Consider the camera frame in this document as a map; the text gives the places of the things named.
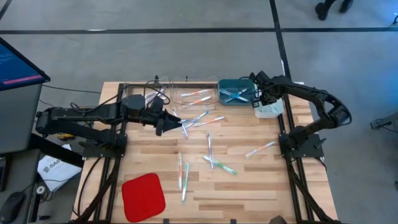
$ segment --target wooden table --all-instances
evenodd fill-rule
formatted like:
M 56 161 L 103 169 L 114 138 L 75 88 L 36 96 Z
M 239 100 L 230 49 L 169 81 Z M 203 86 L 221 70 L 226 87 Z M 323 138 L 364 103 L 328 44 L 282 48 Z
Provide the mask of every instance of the wooden table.
M 118 82 L 106 82 L 100 102 L 117 93 Z M 290 104 L 296 125 L 313 121 L 307 101 L 290 97 Z M 202 111 L 179 112 L 183 119 L 192 119 Z M 128 145 L 121 160 L 118 186 L 113 207 L 112 223 L 128 223 L 124 215 L 121 185 L 128 180 L 150 172 L 156 173 L 161 181 L 166 199 L 166 209 L 161 214 L 145 220 L 145 223 L 161 223 L 169 218 L 171 223 L 206 222 L 267 223 L 282 215 L 287 222 L 295 223 L 294 208 L 285 160 L 280 156 L 276 144 L 246 159 L 244 155 L 271 141 L 280 133 L 277 119 L 258 119 L 250 106 L 216 105 L 203 120 L 226 116 L 226 119 L 200 127 L 188 129 L 189 140 L 185 140 L 180 129 L 167 131 L 161 137 L 155 135 L 153 126 L 143 127 L 129 123 L 126 128 Z M 97 129 L 107 128 L 97 123 Z M 206 132 L 213 138 L 213 157 L 236 170 L 232 175 L 222 169 L 212 170 L 203 160 L 208 154 Z M 177 152 L 183 154 L 183 161 L 190 163 L 187 199 L 181 203 L 178 189 Z M 96 159 L 85 162 L 79 191 L 88 170 Z M 103 161 L 100 160 L 87 181 L 82 198 L 84 210 L 98 191 Z M 319 206 L 330 217 L 337 219 L 325 168 L 315 159 L 303 159 L 308 188 Z M 306 219 L 303 197 L 300 195 L 302 216 Z M 101 218 L 105 217 L 108 195 L 104 196 Z

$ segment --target red pad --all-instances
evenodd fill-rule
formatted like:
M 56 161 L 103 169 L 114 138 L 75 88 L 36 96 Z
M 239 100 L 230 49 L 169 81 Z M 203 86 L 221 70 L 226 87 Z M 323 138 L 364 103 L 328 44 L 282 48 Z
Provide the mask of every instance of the red pad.
M 166 208 L 162 186 L 156 174 L 145 174 L 122 185 L 124 214 L 129 222 L 140 222 Z

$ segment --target monitor screen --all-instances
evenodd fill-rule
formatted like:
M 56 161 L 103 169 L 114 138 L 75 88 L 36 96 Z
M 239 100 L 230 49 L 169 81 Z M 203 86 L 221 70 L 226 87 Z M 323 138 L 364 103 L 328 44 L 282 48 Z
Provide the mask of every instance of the monitor screen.
M 0 91 L 48 81 L 32 62 L 3 40 L 0 42 Z

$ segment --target gray floor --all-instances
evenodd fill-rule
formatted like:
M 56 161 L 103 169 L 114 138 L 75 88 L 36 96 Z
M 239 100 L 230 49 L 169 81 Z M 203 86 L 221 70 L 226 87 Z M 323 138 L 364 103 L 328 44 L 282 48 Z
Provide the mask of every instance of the gray floor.
M 282 28 L 387 27 L 398 11 L 392 0 L 355 2 L 346 15 L 338 3 L 325 22 L 317 1 L 277 0 Z M 271 7 L 260 0 L 13 0 L 0 30 L 273 27 Z M 105 81 L 160 77 L 238 78 L 250 72 L 280 75 L 275 34 L 2 35 L 52 77 L 50 85 L 100 91 Z M 326 89 L 353 114 L 353 123 L 322 131 L 336 210 L 348 223 L 395 223 L 398 213 L 396 134 L 372 131 L 369 122 L 398 111 L 398 32 L 284 33 L 294 81 Z M 95 105 L 99 95 L 44 88 L 55 106 Z M 78 181 L 41 206 L 50 222 L 65 222 Z

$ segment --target shoe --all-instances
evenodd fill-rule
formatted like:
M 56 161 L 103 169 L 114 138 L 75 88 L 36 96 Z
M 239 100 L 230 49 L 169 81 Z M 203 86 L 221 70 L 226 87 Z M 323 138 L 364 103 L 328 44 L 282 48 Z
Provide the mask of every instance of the shoe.
M 318 19 L 321 21 L 325 21 L 328 17 L 328 12 L 325 11 L 325 5 L 321 2 L 315 6 L 315 12 L 318 14 Z
M 353 2 L 354 0 L 344 0 L 343 3 L 341 3 L 340 10 L 338 12 L 346 13 L 353 5 Z

